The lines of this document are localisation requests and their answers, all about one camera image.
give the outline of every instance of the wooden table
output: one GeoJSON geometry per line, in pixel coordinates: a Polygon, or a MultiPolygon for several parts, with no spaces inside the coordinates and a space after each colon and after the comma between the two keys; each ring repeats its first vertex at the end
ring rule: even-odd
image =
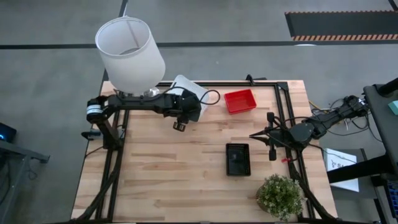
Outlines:
{"type": "MultiPolygon", "coordinates": [[[[304,82],[287,82],[294,115],[311,116],[304,82]]],[[[267,112],[278,113],[274,89],[255,86],[209,89],[221,93],[220,102],[209,106],[200,122],[189,123],[184,133],[172,129],[175,118],[163,118],[151,111],[130,112],[114,222],[278,221],[257,206],[254,196],[265,177],[289,176],[287,164],[281,162],[285,150],[278,149],[277,160],[270,162],[269,148],[248,138],[267,125],[267,112]],[[252,89],[257,108],[229,115],[223,94],[245,88],[252,89]],[[226,176],[228,142],[250,145],[251,176],[226,176]]],[[[104,82],[101,94],[113,94],[110,82],[104,82]]],[[[210,95],[210,101],[213,100],[215,94],[210,95]]],[[[100,140],[92,141],[87,152],[101,145],[100,140]]],[[[85,159],[72,218],[78,217],[98,193],[105,155],[106,151],[100,150],[85,159]]],[[[336,217],[321,151],[308,147],[303,158],[311,191],[336,217]]],[[[297,217],[292,216],[291,221],[295,220],[297,217]]]]}

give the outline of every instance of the black tray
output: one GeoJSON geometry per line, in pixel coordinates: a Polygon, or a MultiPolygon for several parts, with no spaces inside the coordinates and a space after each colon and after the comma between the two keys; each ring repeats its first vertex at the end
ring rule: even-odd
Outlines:
{"type": "Polygon", "coordinates": [[[249,144],[226,144],[226,175],[251,175],[249,144]]]}

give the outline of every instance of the green plant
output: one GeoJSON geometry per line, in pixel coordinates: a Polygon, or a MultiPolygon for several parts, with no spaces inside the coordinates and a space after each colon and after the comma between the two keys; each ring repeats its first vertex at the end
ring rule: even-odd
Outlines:
{"type": "Polygon", "coordinates": [[[291,214],[300,214],[303,210],[301,188],[297,181],[274,174],[265,179],[264,184],[256,194],[257,203],[261,209],[283,221],[291,214]]]}

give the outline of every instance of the lampshade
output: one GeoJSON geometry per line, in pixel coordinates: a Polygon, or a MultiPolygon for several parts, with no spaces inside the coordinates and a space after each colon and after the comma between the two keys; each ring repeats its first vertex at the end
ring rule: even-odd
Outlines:
{"type": "Polygon", "coordinates": [[[113,19],[99,28],[95,44],[118,90],[140,95],[162,80],[165,63],[144,21],[113,19]]]}

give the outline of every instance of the gray floor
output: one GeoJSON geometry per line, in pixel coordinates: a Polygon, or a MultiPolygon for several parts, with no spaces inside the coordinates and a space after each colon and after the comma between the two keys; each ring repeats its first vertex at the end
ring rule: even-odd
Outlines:
{"type": "MultiPolygon", "coordinates": [[[[0,1],[0,44],[91,44],[98,28],[115,18],[121,0],[0,1]]],[[[126,14],[146,21],[158,42],[290,40],[285,11],[380,10],[387,0],[130,0],[126,14]]],[[[322,107],[362,87],[396,78],[398,45],[220,47],[162,49],[164,80],[240,80],[248,73],[272,80],[305,80],[322,107]]],[[[96,50],[0,50],[0,122],[19,130],[17,143],[51,154],[32,163],[39,177],[26,182],[10,223],[69,219],[87,142],[85,103],[100,90],[103,64],[96,50]]],[[[333,130],[347,133],[345,127],[333,130]]],[[[369,132],[327,134],[322,146],[384,153],[369,132]]],[[[373,201],[335,194],[341,218],[377,219],[373,201]]]]}

